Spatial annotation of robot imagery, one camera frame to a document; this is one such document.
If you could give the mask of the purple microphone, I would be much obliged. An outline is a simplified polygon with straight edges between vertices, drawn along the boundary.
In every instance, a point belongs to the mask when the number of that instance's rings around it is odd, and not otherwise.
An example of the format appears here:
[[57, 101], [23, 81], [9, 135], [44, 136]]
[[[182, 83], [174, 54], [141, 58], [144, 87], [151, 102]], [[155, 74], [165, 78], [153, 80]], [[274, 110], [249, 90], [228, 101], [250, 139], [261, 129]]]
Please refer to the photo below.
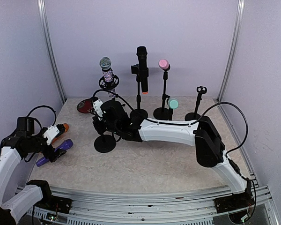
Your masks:
[[[74, 145], [74, 143], [72, 142], [71, 139], [66, 139], [60, 146], [58, 146], [57, 148], [61, 148], [64, 150], [69, 150], [70, 148], [72, 148]], [[40, 158], [37, 162], [36, 162], [36, 166], [37, 167], [41, 167], [44, 164], [50, 162], [49, 159], [46, 159], [44, 156], [42, 158]]]

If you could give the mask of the orange microphone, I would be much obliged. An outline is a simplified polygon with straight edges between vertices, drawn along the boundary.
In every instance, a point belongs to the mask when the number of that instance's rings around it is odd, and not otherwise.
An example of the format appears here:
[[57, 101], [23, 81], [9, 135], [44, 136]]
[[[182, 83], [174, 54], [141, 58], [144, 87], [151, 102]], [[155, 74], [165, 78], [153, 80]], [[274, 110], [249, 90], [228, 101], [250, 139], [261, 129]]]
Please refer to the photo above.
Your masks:
[[52, 143], [54, 143], [57, 139], [59, 139], [59, 137], [66, 133], [69, 130], [69, 125], [67, 123], [63, 123], [63, 124], [58, 124], [56, 125], [57, 129], [59, 130], [58, 134], [55, 136], [55, 138], [53, 139]]

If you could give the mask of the teal microphone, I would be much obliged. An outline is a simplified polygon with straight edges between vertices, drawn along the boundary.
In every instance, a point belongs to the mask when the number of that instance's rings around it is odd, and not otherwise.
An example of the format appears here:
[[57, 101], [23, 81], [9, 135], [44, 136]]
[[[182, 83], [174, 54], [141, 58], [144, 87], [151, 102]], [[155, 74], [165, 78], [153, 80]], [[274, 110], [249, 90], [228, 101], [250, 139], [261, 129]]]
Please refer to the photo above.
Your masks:
[[179, 106], [179, 102], [176, 98], [171, 97], [167, 99], [167, 105], [169, 109], [177, 109]]

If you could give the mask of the pink microphone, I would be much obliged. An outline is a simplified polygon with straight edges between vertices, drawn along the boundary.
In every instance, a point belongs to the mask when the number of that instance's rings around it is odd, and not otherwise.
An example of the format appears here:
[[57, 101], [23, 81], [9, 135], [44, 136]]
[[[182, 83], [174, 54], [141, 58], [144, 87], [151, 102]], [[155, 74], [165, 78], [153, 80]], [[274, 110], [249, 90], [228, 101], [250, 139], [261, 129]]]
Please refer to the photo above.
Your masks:
[[170, 64], [166, 59], [161, 59], [158, 62], [158, 66], [160, 69], [162, 69], [163, 71], [168, 71], [170, 70]]

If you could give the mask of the black round-base stand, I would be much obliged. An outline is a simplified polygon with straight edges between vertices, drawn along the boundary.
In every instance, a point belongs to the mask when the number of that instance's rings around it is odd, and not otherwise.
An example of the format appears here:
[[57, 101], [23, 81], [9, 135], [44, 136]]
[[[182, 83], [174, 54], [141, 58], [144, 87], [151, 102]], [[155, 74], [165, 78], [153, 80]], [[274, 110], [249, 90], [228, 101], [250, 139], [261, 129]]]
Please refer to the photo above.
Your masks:
[[186, 116], [185, 116], [185, 121], [191, 121], [191, 120], [197, 120], [200, 118], [200, 115], [198, 114], [198, 109], [199, 109], [199, 105], [200, 102], [202, 100], [202, 95], [207, 93], [207, 88], [204, 86], [198, 86], [197, 89], [197, 98], [196, 98], [196, 104], [195, 104], [195, 109], [194, 112], [189, 112]]

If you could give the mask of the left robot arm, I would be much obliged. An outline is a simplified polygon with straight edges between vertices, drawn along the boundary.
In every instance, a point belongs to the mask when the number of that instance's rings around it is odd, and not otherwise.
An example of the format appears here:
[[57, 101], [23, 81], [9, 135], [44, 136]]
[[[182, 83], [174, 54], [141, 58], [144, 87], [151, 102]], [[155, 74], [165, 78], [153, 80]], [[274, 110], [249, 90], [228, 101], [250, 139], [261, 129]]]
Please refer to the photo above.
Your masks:
[[30, 180], [22, 191], [3, 202], [3, 195], [15, 168], [22, 160], [29, 162], [27, 156], [34, 157], [42, 153], [45, 159], [55, 162], [66, 152], [52, 146], [57, 138], [69, 130], [66, 123], [41, 127], [39, 133], [35, 134], [36, 123], [39, 123], [38, 119], [29, 114], [19, 117], [16, 129], [0, 143], [0, 225], [18, 224], [35, 204], [42, 204], [48, 209], [56, 204], [56, 197], [52, 195], [45, 180]]

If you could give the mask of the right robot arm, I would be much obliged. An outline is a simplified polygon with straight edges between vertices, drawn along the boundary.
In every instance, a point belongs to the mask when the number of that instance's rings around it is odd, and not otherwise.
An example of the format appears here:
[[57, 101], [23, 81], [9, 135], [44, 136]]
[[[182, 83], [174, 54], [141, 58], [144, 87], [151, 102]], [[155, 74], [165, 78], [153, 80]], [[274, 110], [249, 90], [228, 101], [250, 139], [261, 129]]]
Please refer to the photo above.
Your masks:
[[112, 151], [117, 143], [114, 135], [133, 142], [161, 141], [186, 144], [195, 147], [199, 165], [213, 169], [229, 186], [230, 200], [234, 208], [247, 201], [256, 202], [254, 182], [242, 175], [238, 165], [229, 156], [222, 138], [211, 119], [202, 114], [190, 121], [166, 121], [145, 118], [139, 112], [129, 116], [123, 105], [111, 99], [102, 102], [96, 95], [91, 97], [93, 125], [99, 136], [94, 146], [98, 152]]

